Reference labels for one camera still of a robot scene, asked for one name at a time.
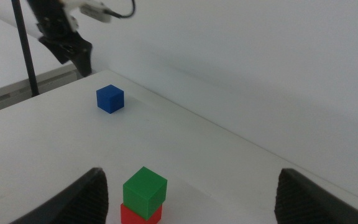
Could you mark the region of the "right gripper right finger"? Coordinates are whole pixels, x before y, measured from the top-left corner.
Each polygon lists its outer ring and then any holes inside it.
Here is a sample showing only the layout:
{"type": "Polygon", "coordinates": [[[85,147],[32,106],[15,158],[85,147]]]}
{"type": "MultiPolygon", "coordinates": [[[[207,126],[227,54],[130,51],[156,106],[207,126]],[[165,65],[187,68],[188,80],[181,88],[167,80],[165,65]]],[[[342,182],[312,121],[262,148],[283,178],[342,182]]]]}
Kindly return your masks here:
{"type": "Polygon", "coordinates": [[[278,176],[274,214],[278,224],[358,224],[358,209],[291,168],[278,176]]]}

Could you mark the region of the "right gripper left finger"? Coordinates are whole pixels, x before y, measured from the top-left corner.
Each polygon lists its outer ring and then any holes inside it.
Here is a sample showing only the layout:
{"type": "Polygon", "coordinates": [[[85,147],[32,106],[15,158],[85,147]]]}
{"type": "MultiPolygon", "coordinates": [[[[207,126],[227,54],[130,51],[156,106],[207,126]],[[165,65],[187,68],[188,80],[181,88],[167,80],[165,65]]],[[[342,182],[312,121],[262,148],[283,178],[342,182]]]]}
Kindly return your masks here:
{"type": "Polygon", "coordinates": [[[12,224],[105,224],[108,183],[101,168],[92,168],[56,196],[12,224]]]}

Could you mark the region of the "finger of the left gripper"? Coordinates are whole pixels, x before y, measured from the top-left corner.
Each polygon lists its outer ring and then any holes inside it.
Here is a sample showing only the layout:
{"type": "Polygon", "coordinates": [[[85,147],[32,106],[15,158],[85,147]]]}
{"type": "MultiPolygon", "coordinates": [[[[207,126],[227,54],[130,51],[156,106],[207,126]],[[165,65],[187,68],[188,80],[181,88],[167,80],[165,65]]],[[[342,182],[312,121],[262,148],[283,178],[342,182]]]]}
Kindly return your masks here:
{"type": "Polygon", "coordinates": [[[91,75],[91,52],[89,50],[82,50],[75,53],[73,56],[73,64],[82,77],[91,75]]]}

